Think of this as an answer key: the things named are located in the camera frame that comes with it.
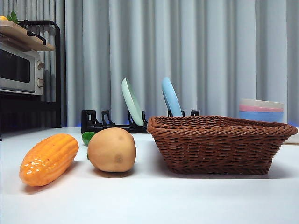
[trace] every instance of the stacked bowl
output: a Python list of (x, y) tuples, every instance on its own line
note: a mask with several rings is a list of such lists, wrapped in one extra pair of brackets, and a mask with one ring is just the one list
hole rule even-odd
[(241, 119), (266, 122), (282, 122), (283, 116), (283, 103), (254, 99), (240, 100), (239, 117)]

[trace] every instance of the orange corn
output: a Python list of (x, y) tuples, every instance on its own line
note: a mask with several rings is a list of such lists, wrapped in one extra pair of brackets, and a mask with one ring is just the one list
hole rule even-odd
[(57, 179), (73, 162), (78, 142), (69, 134), (55, 134), (37, 143), (25, 155), (19, 176), (30, 186), (43, 186)]

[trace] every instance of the toaster oven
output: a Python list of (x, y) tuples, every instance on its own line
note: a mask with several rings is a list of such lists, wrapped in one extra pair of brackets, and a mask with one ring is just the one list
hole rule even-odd
[(43, 94), (43, 70), (37, 51), (23, 52), (0, 42), (0, 91)]

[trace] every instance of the potato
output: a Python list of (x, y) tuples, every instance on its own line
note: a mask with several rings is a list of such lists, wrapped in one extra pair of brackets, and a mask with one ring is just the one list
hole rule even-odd
[(125, 172), (135, 163), (136, 147), (129, 132), (113, 127), (96, 133), (87, 153), (94, 167), (107, 172)]

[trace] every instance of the wooden cutting board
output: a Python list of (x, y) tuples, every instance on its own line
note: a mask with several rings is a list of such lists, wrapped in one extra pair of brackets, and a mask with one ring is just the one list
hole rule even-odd
[(48, 43), (43, 45), (42, 40), (36, 36), (28, 36), (26, 29), (12, 21), (1, 20), (0, 33), (20, 42), (21, 44), (24, 44), (27, 48), (33, 49), (35, 51), (54, 51), (53, 45)]

